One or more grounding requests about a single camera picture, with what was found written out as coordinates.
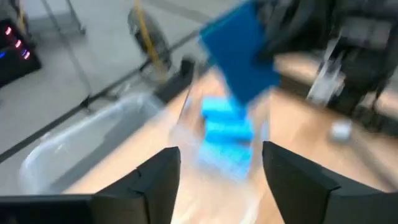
wooden table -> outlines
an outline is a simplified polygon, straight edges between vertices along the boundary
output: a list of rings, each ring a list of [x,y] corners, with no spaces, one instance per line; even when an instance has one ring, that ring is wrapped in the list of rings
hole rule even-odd
[[[308,74],[310,73],[308,71],[312,68],[310,66],[301,68],[301,70],[305,69],[307,69]],[[311,81],[308,76],[302,77],[306,78],[308,82]],[[217,72],[212,70],[197,81],[190,96],[194,96],[193,100],[196,100],[197,103],[198,99],[195,99],[195,96],[224,94],[222,89],[223,84]],[[87,173],[84,178],[68,189],[67,193],[97,192],[128,174],[159,150],[175,145],[175,142],[170,140],[168,133],[177,123],[186,95],[187,91],[184,91],[167,105],[169,114],[167,118],[157,118],[147,122],[115,149],[112,154]],[[394,101],[394,97],[384,96],[382,101],[383,105],[389,105],[388,108],[383,107],[389,113],[393,112],[394,106],[398,106],[398,100]],[[268,99],[259,101],[259,106],[251,112],[251,116],[256,117],[256,122],[262,122],[265,119],[264,116],[269,113],[271,141],[349,178],[386,192],[392,190],[379,181],[377,175],[358,157],[354,149],[332,144],[328,141],[327,136],[331,123],[341,119],[339,115],[311,107],[306,102],[278,90],[272,90]],[[183,117],[186,122],[184,124],[192,129],[191,131],[196,134],[201,133],[201,122],[198,122],[197,113],[183,115]],[[384,166],[388,167],[391,175],[398,180],[398,141],[385,136],[371,135],[359,128],[356,128],[355,133],[356,140],[363,141],[367,145],[367,150]],[[257,152],[261,150],[260,145],[256,147]],[[271,191],[267,186],[262,167],[252,171],[250,178],[256,192],[260,192],[262,195],[256,223],[283,223]],[[234,213],[231,212],[229,218],[233,219],[233,217]],[[188,223],[200,223],[201,219],[200,215],[196,215]],[[223,223],[236,223],[236,221],[223,220]]]

cable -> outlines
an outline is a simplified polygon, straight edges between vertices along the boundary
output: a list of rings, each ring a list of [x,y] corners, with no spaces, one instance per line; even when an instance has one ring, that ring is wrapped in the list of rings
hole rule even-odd
[[[62,33],[60,24],[58,23],[57,19],[55,18],[55,15],[54,15],[53,11],[51,10],[49,3],[46,0],[41,0],[41,1],[42,1],[42,4],[44,5],[45,10],[47,11],[47,14],[50,16],[50,19],[51,19],[53,25],[57,29],[57,33],[60,36],[60,40],[62,41],[66,50],[68,51],[70,61],[72,62],[73,66],[75,67],[76,71],[78,72],[78,77],[79,77],[80,81],[82,82],[82,84],[85,86],[88,97],[90,97],[93,94],[93,89],[90,85],[90,81],[88,80],[87,74],[85,73],[83,67],[81,66],[79,60],[77,59],[77,56],[73,52],[73,49],[72,49],[71,45],[69,44],[67,37],[65,36],[65,34]]]
[[[163,63],[160,61],[159,56],[154,48],[154,45],[150,39],[150,36],[148,34],[148,30],[145,25],[144,15],[142,13],[139,0],[135,0],[134,10],[137,13],[137,18],[139,20],[139,28],[141,31],[142,38],[144,39],[144,43],[147,47],[149,57],[153,61],[155,68],[162,75],[162,81],[165,82],[166,77],[167,77],[166,73],[165,73],[165,68],[164,68]]]

electronic device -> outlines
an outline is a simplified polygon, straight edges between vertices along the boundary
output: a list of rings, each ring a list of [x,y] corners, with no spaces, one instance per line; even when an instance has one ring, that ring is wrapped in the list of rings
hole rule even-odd
[[[26,37],[11,19],[0,21],[0,87],[41,68]]]

white object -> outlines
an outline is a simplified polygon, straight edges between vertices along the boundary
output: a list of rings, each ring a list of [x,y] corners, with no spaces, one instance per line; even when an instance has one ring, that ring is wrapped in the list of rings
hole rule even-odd
[[[351,139],[353,122],[351,120],[334,122],[330,130],[330,138],[333,141],[348,142]]]
[[[331,97],[340,89],[340,63],[330,71],[330,57],[337,45],[338,39],[331,40],[328,43],[325,55],[323,56],[322,68],[319,71],[309,93],[307,100],[316,105],[326,106]]]

plastic tub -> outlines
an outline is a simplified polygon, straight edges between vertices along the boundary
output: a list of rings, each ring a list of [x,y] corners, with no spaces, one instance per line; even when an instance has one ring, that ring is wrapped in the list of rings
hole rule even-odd
[[[22,163],[27,194],[60,194],[162,109],[150,95],[129,95],[47,137]]]

